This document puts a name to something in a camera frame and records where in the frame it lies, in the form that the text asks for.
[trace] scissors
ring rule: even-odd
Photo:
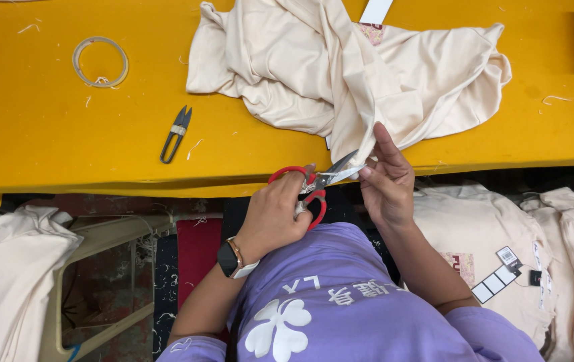
[[[346,169],[345,171],[342,170],[349,159],[351,159],[358,150],[350,152],[347,156],[343,157],[342,159],[338,160],[335,164],[333,164],[330,168],[328,168],[323,173],[309,173],[306,168],[300,166],[288,166],[285,168],[281,168],[277,170],[271,177],[269,177],[269,184],[274,182],[280,175],[289,171],[298,171],[302,172],[305,175],[305,181],[302,183],[302,190],[301,194],[306,194],[311,192],[305,200],[299,201],[298,205],[296,205],[296,209],[293,213],[293,218],[295,219],[298,214],[303,212],[307,205],[309,205],[315,198],[320,201],[320,213],[318,217],[314,221],[311,222],[307,231],[314,228],[314,226],[318,225],[320,221],[325,216],[325,211],[327,210],[327,202],[325,201],[325,186],[335,184],[340,180],[344,180],[351,175],[357,173],[361,168],[367,166],[367,164],[362,164],[360,166],[356,166],[353,168]]]
[[[172,126],[170,126],[170,132],[168,132],[168,137],[166,138],[166,143],[164,143],[164,148],[162,148],[162,153],[159,155],[159,160],[162,161],[163,164],[169,163],[173,156],[175,156],[175,151],[177,151],[177,147],[179,146],[179,142],[182,140],[182,137],[186,133],[186,128],[188,127],[188,122],[191,120],[191,113],[193,111],[193,107],[191,107],[188,112],[186,113],[186,106],[179,111],[177,118],[175,118],[175,122]],[[177,135],[177,141],[175,141],[175,145],[173,146],[173,150],[170,151],[170,155],[166,160],[164,160],[164,153],[168,149],[168,144],[170,144],[171,138],[173,135]]]

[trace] purple t-shirt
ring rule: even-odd
[[[352,224],[319,225],[269,253],[242,296],[239,361],[543,361],[499,314],[462,307],[443,317],[395,286]],[[219,340],[193,336],[157,361],[224,361],[225,351]]]

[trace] white watch strap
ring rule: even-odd
[[[258,263],[260,263],[260,260],[256,261],[255,263],[253,263],[251,265],[247,265],[246,267],[242,267],[242,268],[238,269],[237,273],[235,273],[233,278],[238,279],[238,278],[241,278],[243,276],[247,276],[247,275],[251,274],[253,269],[255,269],[258,266]]]

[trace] person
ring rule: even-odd
[[[250,275],[214,266],[179,310],[158,362],[543,361],[531,339],[481,308],[412,218],[414,171],[382,124],[377,162],[359,174],[367,211],[410,292],[358,227],[294,219],[304,180],[291,171],[256,192],[234,244]],[[231,341],[216,335],[227,320]]]

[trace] masking tape roll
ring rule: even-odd
[[[124,67],[121,70],[121,74],[119,74],[119,77],[116,80],[113,80],[112,82],[107,83],[92,82],[90,79],[86,78],[85,75],[83,75],[81,66],[79,66],[79,58],[81,57],[83,48],[85,48],[88,45],[91,45],[96,41],[101,41],[113,45],[115,48],[117,48],[117,50],[119,50],[119,53],[121,54],[121,60],[123,61]],[[99,88],[114,87],[117,84],[121,83],[124,80],[124,78],[126,78],[126,74],[128,74],[128,57],[126,57],[126,53],[124,53],[123,49],[121,49],[121,46],[117,45],[117,43],[106,37],[89,37],[84,41],[80,42],[79,45],[77,45],[77,47],[74,49],[74,53],[72,54],[72,65],[74,66],[74,71],[77,72],[77,75],[81,79],[83,79],[84,82],[88,83],[91,86]]]

